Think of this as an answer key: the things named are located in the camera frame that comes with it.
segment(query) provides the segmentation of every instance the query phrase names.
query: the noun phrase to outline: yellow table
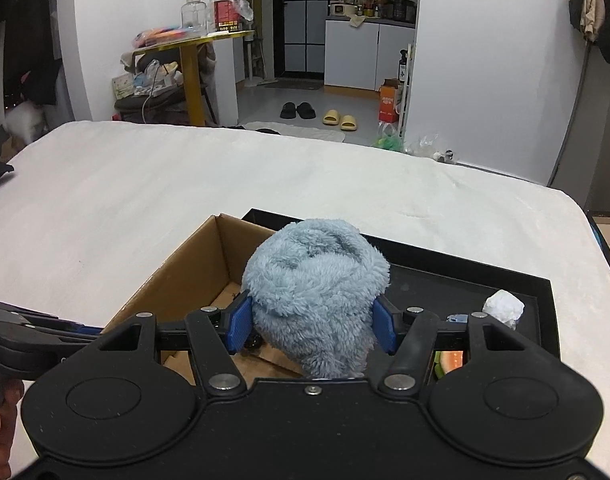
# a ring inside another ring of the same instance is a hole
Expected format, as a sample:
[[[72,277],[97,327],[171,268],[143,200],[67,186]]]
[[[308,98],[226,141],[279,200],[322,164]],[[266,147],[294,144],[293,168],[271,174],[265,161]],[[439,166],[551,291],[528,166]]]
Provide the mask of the yellow table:
[[[229,40],[231,38],[242,38],[247,34],[253,34],[252,30],[241,32],[230,32],[229,34],[214,33],[202,38],[187,38],[185,40],[170,41],[152,46],[144,46],[134,50],[132,61],[135,62],[136,56],[147,52],[160,52],[170,48],[178,48],[181,53],[181,71],[184,81],[185,100],[187,101],[187,112],[189,113],[189,123],[192,126],[205,125],[205,112],[202,109],[202,96],[200,94],[200,75],[198,74],[198,50],[205,45],[216,40]]]

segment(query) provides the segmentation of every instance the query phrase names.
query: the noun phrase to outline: human hand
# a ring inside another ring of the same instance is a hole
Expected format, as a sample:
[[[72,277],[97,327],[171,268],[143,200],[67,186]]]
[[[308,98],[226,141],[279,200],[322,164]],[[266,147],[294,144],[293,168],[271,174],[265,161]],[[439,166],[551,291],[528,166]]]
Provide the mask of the human hand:
[[[9,380],[5,384],[5,403],[0,407],[0,479],[12,475],[9,467],[9,454],[16,431],[16,404],[24,395],[24,385],[19,380]]]

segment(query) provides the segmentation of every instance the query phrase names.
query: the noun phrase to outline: light blue fuzzy hat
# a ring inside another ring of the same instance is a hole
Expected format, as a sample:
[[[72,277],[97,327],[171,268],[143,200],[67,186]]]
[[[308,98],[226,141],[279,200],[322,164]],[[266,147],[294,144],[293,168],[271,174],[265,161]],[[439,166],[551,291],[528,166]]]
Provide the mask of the light blue fuzzy hat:
[[[256,330],[310,378],[361,376],[374,344],[371,307],[389,263],[343,220],[305,220],[272,235],[249,259],[243,289]]]

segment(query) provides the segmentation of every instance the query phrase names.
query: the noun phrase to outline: pair of slippers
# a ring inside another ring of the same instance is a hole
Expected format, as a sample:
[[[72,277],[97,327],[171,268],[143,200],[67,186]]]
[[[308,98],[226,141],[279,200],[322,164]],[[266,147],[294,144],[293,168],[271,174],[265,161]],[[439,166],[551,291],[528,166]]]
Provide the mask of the pair of slippers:
[[[315,119],[316,112],[311,107],[311,104],[303,102],[296,106],[292,102],[287,102],[282,106],[282,110],[280,111],[281,119],[295,119],[296,112],[300,115],[301,119]]]
[[[336,110],[329,110],[323,117],[323,124],[328,126],[341,125],[341,130],[345,132],[355,132],[358,129],[358,123],[353,115],[342,116]]]

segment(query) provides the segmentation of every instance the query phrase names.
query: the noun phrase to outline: cabinet door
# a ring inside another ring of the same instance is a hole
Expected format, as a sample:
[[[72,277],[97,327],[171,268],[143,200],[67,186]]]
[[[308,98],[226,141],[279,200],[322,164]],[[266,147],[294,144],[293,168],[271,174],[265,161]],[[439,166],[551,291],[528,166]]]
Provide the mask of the cabinet door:
[[[378,60],[376,63],[376,88],[385,79],[398,79],[400,51],[407,50],[409,43],[414,44],[416,30],[397,25],[381,25],[378,32]]]
[[[376,89],[378,25],[328,20],[325,33],[325,84]]]

